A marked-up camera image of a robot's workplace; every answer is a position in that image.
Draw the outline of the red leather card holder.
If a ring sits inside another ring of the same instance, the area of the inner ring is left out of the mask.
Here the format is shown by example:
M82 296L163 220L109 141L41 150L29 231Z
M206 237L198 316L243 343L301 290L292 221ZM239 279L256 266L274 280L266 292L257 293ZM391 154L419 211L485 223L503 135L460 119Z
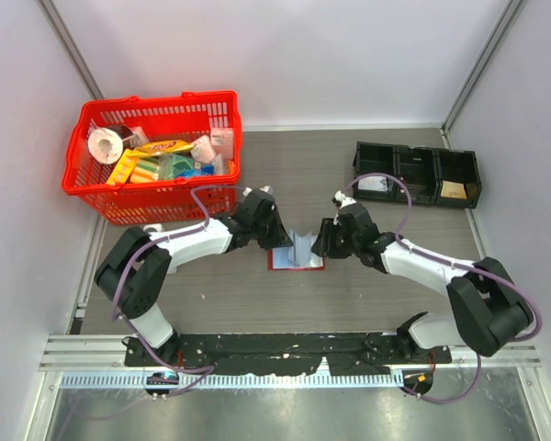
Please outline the red leather card holder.
M311 247L315 244L317 236L312 232L299 234L291 231L292 245L270 250L268 253L267 267L271 271L305 271L324 270L325 264L322 257L314 254Z

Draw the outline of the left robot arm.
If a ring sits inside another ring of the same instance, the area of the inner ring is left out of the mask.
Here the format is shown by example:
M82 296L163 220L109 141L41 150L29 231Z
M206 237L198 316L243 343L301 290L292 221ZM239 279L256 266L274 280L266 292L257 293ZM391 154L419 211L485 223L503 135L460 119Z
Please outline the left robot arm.
M166 276L183 264L209 255L226 254L251 241L264 250L293 242L281 221L275 198L265 188L247 189L231 210L189 227L146 231L130 227L95 272L94 281L142 339L156 365L176 365L181 339L165 319L158 298Z

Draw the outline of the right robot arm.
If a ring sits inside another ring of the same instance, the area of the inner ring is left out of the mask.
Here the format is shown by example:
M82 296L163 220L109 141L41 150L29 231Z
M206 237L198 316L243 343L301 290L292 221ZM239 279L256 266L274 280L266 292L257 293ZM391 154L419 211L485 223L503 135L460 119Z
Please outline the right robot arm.
M431 252L395 232L381 232L352 198L340 194L333 204L337 212L322 220L313 253L329 259L354 256L365 267L406 278L448 299L450 312L423 311L398 328L396 349L404 361L418 362L430 349L445 345L466 345L481 356L493 356L536 324L528 301L498 260L473 262Z

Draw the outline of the cards in left bin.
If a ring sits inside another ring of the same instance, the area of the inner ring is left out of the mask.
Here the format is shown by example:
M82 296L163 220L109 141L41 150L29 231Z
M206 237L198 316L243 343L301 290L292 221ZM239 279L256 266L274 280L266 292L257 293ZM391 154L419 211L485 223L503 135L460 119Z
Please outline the cards in left bin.
M364 191L387 192L388 180L384 176L369 176L360 179L357 188Z

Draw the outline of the gold card in bin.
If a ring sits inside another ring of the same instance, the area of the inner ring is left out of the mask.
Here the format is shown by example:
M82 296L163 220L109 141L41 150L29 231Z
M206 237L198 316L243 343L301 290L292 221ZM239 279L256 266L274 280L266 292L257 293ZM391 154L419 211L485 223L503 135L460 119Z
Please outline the gold card in bin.
M466 186L463 183L443 181L440 196L442 198L466 199Z

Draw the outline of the pink white box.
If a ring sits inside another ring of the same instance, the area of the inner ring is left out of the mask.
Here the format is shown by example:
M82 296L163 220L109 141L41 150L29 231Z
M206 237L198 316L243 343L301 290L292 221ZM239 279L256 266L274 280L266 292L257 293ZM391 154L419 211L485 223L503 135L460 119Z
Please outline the pink white box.
M234 156L234 131L232 128L212 128L210 141L216 154L226 160L232 160Z

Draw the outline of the green blue packet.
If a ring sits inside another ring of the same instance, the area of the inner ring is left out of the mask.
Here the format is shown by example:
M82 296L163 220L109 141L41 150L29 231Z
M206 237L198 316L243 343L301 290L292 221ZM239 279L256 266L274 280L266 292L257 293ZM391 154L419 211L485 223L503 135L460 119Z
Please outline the green blue packet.
M201 163L188 156L168 154L159 160L158 177L160 180L208 175L214 175L212 164Z

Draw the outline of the yellow chips bag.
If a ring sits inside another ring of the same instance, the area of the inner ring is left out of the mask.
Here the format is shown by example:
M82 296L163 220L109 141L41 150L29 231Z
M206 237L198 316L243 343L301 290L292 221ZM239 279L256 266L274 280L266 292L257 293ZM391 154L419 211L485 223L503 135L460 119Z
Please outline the yellow chips bag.
M129 155L133 157L153 157L170 153L189 153L194 145L183 140L156 141L143 144L133 149Z

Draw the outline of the red plastic shopping basket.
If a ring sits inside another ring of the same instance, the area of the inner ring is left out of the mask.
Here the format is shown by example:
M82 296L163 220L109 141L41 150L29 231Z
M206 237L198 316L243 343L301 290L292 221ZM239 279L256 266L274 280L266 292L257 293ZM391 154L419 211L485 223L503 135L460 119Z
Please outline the red plastic shopping basket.
M88 151L89 133L99 127L124 124L141 127L152 141L193 141L215 128L234 134L233 157L225 175L177 178L158 183L107 185L114 167L99 163ZM134 225L190 221L202 210L190 191L214 214L231 209L237 199L234 185L241 171L242 119L238 96L231 90L184 92L179 96L128 96L85 103L71 134L62 191L78 197L110 223Z

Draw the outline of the black three-compartment bin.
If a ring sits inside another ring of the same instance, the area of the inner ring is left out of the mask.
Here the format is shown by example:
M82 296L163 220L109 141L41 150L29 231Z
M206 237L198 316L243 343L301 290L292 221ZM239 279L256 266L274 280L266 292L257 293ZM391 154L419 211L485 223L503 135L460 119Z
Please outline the black three-compartment bin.
M414 204L473 209L481 194L481 181L476 154L426 146L407 146L360 141L353 160L357 176L384 176L387 192L364 191L353 185L354 197L383 202L404 202L405 192L390 175L409 190ZM467 198L442 198L443 181L463 183Z

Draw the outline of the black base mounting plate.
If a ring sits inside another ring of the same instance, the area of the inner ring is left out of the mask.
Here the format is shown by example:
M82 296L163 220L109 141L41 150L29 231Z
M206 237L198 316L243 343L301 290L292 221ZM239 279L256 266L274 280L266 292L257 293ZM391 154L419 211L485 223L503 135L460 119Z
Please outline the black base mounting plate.
M300 376L326 362L334 376L388 373L391 365L449 364L444 346L420 349L405 337L383 333L179 334L151 356L135 336L122 340L129 368L212 368L215 375Z

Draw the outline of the yellow orange striped package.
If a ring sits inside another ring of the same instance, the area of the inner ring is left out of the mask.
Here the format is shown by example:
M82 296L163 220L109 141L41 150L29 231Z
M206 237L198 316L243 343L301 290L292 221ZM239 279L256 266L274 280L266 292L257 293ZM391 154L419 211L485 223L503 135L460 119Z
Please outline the yellow orange striped package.
M132 150L126 150L116 163L106 184L146 184L160 179L159 159L153 156L138 156Z

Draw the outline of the black tape roll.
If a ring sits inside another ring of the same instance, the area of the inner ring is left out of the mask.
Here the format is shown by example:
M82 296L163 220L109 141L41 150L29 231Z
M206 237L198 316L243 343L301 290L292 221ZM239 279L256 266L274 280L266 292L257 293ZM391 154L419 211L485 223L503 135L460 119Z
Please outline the black tape roll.
M109 125L106 129L114 133L123 143L138 139L135 131L124 124Z

